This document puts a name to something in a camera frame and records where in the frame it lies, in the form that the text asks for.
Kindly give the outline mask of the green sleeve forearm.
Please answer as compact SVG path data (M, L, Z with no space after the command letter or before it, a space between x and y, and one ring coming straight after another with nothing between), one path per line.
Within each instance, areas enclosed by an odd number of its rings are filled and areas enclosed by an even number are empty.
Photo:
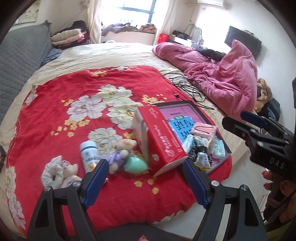
M295 241L295 220L290 221L287 224L281 224L276 227L274 224L265 222L265 229L267 232L267 238L270 241L278 240L292 240Z

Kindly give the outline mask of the person right hand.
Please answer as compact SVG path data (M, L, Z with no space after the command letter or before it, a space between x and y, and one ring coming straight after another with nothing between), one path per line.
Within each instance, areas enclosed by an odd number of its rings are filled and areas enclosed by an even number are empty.
M263 171L262 176L269 182L263 186L270 191L263 212L266 222L283 225L295 218L295 182L284 180L271 171Z

